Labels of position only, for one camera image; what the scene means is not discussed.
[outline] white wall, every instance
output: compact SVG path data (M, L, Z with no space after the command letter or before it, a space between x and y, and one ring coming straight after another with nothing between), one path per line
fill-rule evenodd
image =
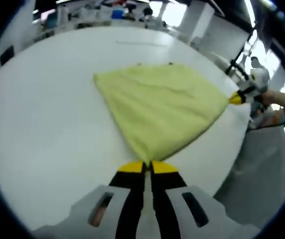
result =
M33 21L35 1L27 0L5 29L0 38L0 56L12 45L15 54L21 51L23 37Z
M273 78L270 82L270 88L272 90L280 91L281 88L284 86L284 84L285 84L285 70L283 66L280 65L275 74L273 75Z
M249 36L234 24L213 16L199 45L200 51L214 52L227 60L234 59Z

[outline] gray fabric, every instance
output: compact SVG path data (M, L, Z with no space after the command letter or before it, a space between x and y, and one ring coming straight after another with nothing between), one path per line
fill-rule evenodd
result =
M247 133L229 177L214 197L236 222L265 226L285 202L282 126Z

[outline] table surface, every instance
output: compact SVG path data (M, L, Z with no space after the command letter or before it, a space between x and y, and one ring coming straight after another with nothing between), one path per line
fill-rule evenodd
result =
M0 191L34 230L67 217L70 206L107 185L135 160L93 74L138 63L184 63L228 97L236 85L212 62L163 32L96 27L48 38L0 69ZM249 105L228 106L197 140L167 160L188 185L214 195L237 157Z

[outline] ceiling light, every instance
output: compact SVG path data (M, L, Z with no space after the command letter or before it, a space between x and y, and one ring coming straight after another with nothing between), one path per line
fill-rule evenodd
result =
M41 19L36 19L36 20L34 20L34 21L32 22L32 24L36 24L36 23L40 22L40 20L41 20Z
M274 3L272 3L272 1L269 1L269 0L260 0L263 4L265 4L266 6L269 6L269 7L273 7L273 6L276 6Z
M255 15L254 15L254 11L253 11L251 1L250 0L244 0L244 2L246 5L246 8L247 8L248 16L250 17L251 26L255 27Z
M170 2L172 2L172 3L175 3L175 4L179 3L179 2L177 2L176 0L168 0L168 1L170 1Z
M56 1L56 4L60 4L60 3L66 2L66 1L71 1L71 0L58 0L58 1Z

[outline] microfiber cloth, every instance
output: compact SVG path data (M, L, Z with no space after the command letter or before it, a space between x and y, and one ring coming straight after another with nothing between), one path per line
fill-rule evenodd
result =
M228 98L192 68L138 65L94 75L125 140L138 159L163 160L224 112Z

